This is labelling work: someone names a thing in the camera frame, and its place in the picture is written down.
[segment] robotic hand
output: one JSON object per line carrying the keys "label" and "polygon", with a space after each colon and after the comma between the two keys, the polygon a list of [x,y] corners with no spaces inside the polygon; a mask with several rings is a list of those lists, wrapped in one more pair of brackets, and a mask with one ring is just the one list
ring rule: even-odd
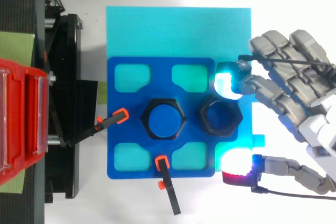
{"label": "robotic hand", "polygon": [[[294,176],[318,194],[336,191],[336,67],[304,30],[295,31],[289,40],[277,31],[268,31],[249,45],[253,55],[240,56],[235,63],[240,74],[232,79],[232,91],[255,94],[259,102],[274,110],[295,139],[308,144],[307,153],[327,176],[323,178],[294,160],[267,156],[259,157],[262,172]],[[271,80],[251,75],[247,63],[251,60],[258,60]]]}

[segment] metal rod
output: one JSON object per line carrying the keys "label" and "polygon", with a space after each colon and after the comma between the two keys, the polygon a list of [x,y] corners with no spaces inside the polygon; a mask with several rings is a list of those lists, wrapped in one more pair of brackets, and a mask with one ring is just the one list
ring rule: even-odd
{"label": "metal rod", "polygon": [[48,145],[60,145],[61,141],[57,135],[48,136]]}
{"label": "metal rod", "polygon": [[54,19],[54,18],[46,18],[45,21],[44,21],[44,28],[45,29],[52,29],[53,26],[54,26],[55,20],[56,19]]}

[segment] black cable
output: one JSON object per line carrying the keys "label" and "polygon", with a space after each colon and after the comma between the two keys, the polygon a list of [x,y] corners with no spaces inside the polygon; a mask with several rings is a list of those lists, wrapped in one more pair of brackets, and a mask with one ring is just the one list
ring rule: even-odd
{"label": "black cable", "polygon": [[238,60],[244,60],[244,61],[257,60],[257,61],[282,62],[282,63],[302,64],[302,65],[330,66],[329,63],[325,63],[325,62],[304,61],[304,60],[270,59],[270,58],[257,57],[257,56],[253,56],[253,55],[239,55]]}
{"label": "black cable", "polygon": [[261,186],[252,188],[251,191],[253,193],[259,193],[259,194],[275,194],[275,195],[287,196],[287,197],[295,197],[295,198],[336,200],[336,197],[329,197],[329,196],[281,193],[279,191],[268,190],[267,188],[261,187]]}

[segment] screw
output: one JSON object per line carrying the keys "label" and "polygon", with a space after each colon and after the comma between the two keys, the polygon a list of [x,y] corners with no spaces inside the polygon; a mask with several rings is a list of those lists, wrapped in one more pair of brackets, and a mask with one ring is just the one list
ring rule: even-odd
{"label": "screw", "polygon": [[84,27],[83,20],[79,20],[79,21],[77,22],[77,29],[78,29],[78,30],[83,30],[83,27]]}
{"label": "screw", "polygon": [[50,86],[52,86],[56,81],[56,76],[54,76],[54,73],[52,71],[48,75],[48,81]]}

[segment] blue disc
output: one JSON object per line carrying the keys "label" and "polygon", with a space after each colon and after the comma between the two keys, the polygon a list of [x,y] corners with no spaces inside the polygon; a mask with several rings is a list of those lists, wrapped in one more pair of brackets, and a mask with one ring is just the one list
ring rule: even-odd
{"label": "blue disc", "polygon": [[158,137],[174,135],[181,126],[181,117],[178,111],[166,104],[158,105],[149,115],[149,128]]}

